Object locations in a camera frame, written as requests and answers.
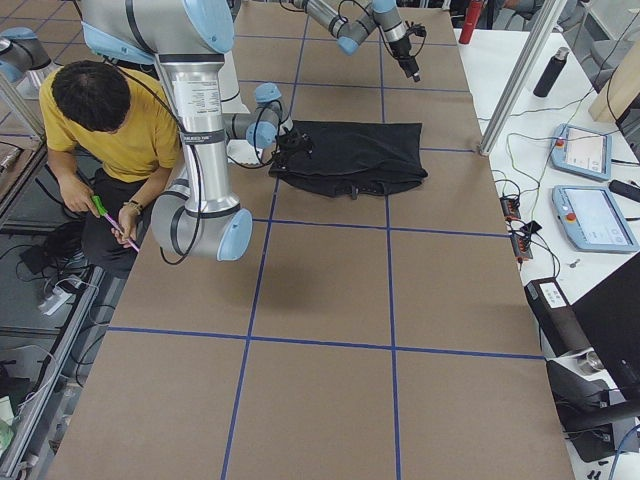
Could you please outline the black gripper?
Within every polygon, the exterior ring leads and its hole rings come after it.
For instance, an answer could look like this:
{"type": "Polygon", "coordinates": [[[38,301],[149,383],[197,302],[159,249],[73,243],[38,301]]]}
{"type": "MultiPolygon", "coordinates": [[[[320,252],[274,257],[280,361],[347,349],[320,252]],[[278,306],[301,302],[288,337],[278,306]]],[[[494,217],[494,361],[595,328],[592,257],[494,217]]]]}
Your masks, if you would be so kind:
{"type": "Polygon", "coordinates": [[[276,168],[287,168],[292,161],[308,159],[314,149],[311,137],[298,130],[291,130],[277,138],[272,164],[276,168]]]}
{"type": "Polygon", "coordinates": [[[414,82],[419,82],[421,77],[418,72],[418,64],[411,55],[411,42],[409,38],[402,37],[399,40],[390,42],[389,47],[393,58],[397,61],[406,77],[412,79],[414,82]]]}

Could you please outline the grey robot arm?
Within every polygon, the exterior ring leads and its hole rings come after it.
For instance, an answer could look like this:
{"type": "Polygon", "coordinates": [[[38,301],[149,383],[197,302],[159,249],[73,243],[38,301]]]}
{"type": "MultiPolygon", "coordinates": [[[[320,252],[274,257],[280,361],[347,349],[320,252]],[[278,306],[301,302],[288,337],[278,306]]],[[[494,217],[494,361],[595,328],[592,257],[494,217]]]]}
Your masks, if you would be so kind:
{"type": "Polygon", "coordinates": [[[354,20],[341,13],[343,1],[336,8],[327,1],[317,0],[281,1],[280,4],[287,11],[305,13],[324,27],[346,55],[353,55],[370,35],[378,32],[405,76],[414,82],[421,80],[417,53],[411,53],[411,38],[425,39],[426,29],[422,24],[405,21],[395,1],[370,1],[366,6],[353,1],[362,11],[354,20]]]}
{"type": "Polygon", "coordinates": [[[223,111],[219,72],[234,44],[225,1],[85,1],[86,44],[97,54],[152,64],[180,131],[185,167],[156,200],[151,229],[166,251],[234,261],[252,234],[251,213],[232,191],[227,143],[246,139],[256,150],[277,145],[285,155],[309,151],[273,84],[256,91],[255,113],[223,111]]]}

